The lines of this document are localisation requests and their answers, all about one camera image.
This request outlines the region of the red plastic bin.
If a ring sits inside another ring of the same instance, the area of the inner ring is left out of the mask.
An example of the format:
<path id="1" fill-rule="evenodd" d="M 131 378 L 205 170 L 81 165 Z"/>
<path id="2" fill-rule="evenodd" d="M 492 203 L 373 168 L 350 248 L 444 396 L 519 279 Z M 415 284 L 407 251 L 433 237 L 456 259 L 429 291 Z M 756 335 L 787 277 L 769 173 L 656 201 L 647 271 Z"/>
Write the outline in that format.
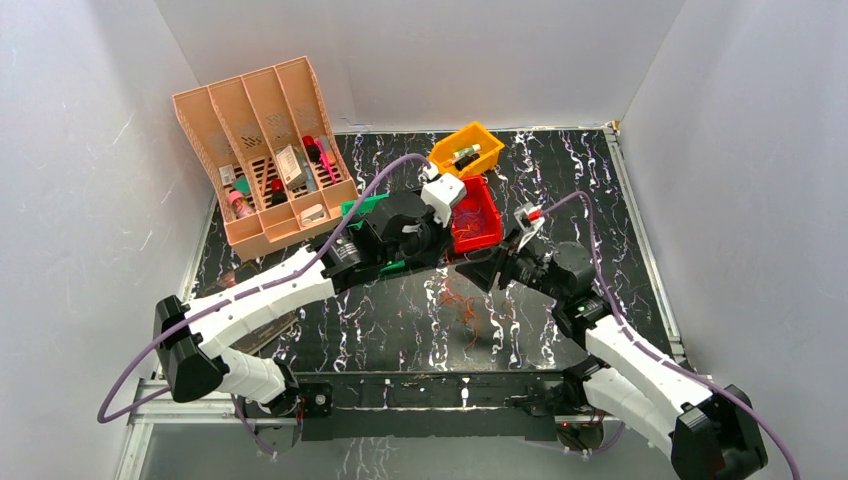
<path id="1" fill-rule="evenodd" d="M 501 213 L 483 176 L 463 178 L 465 197 L 453 208 L 453 251 L 466 254 L 497 245 L 503 239 Z"/>

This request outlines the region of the green plastic bin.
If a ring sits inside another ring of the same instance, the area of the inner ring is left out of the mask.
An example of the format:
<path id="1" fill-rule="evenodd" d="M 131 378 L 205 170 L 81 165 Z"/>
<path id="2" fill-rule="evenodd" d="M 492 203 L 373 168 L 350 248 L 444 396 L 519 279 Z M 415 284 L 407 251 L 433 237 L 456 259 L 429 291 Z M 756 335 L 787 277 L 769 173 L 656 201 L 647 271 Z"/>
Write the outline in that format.
<path id="1" fill-rule="evenodd" d="M 362 203 L 362 205 L 359 207 L 359 209 L 357 210 L 356 214 L 355 214 L 355 215 L 352 217 L 352 219 L 351 219 L 351 220 L 347 223 L 346 227 L 347 227 L 348 229 L 354 229 L 354 230 L 358 230 L 358 229 L 360 229 L 360 228 L 362 227 L 363 222 L 364 222 L 364 216 L 365 216 L 366 214 L 371 213 L 371 212 L 374 210 L 374 208 L 375 208 L 376 204 L 377 204 L 379 201 L 381 201 L 381 200 L 383 200 L 383 199 L 385 199 L 385 198 L 387 198 L 387 197 L 388 197 L 388 194 L 387 194 L 387 193 L 384 193 L 384 194 L 378 194 L 378 195 L 373 195 L 373 196 L 367 197 L 367 198 L 363 201 L 363 203 Z M 354 205 L 355 205 L 355 201 L 354 201 L 354 200 L 350 200 L 350 201 L 345 201 L 345 202 L 343 202 L 343 203 L 341 204 L 341 213 L 342 213 L 342 216 L 346 216 L 346 215 L 348 214 L 348 212 L 349 212 L 349 211 L 351 211 L 351 210 L 353 209 L 353 206 L 354 206 Z M 406 266 L 406 264 L 405 264 L 405 262 L 404 262 L 404 261 L 388 262 L 388 263 L 387 263 L 387 264 L 386 264 L 386 265 L 385 265 L 385 266 L 384 266 L 384 267 L 380 270 L 380 274 L 381 274 L 381 275 L 389 275 L 389 274 L 391 274 L 391 273 L 393 273 L 393 272 L 400 271 L 400 270 L 401 270 L 401 269 L 403 269 L 405 266 Z"/>

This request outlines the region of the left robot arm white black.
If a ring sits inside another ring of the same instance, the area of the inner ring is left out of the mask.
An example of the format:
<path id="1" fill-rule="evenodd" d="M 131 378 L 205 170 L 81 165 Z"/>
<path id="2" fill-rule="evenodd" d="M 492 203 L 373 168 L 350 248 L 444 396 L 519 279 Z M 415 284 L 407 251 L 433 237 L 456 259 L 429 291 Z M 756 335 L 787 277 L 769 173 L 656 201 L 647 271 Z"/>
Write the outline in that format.
<path id="1" fill-rule="evenodd" d="M 371 283 L 390 265 L 435 267 L 451 243 L 453 207 L 464 196 L 464 187 L 391 193 L 358 216 L 359 227 L 333 233 L 320 249 L 300 248 L 244 286 L 201 306 L 160 302 L 159 327 L 176 329 L 157 344 L 172 399 L 188 403 L 222 392 L 275 416 L 293 412 L 301 388 L 291 368 L 234 343 L 291 311 Z"/>

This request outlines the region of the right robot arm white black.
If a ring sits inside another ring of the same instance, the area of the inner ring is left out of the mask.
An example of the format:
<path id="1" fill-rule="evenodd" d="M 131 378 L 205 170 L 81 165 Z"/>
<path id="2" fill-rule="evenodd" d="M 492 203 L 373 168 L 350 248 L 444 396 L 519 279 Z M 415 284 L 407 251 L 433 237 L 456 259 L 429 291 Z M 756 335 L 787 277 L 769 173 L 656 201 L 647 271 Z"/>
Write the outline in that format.
<path id="1" fill-rule="evenodd" d="M 588 356 L 563 373 L 565 405 L 598 408 L 658 448 L 681 479 L 746 479 L 768 464 L 751 402 L 735 386 L 716 393 L 618 319 L 593 288 L 590 252 L 564 242 L 553 254 L 501 244 L 460 257 L 456 266 L 478 288 L 517 282 L 554 300 L 559 330 Z"/>

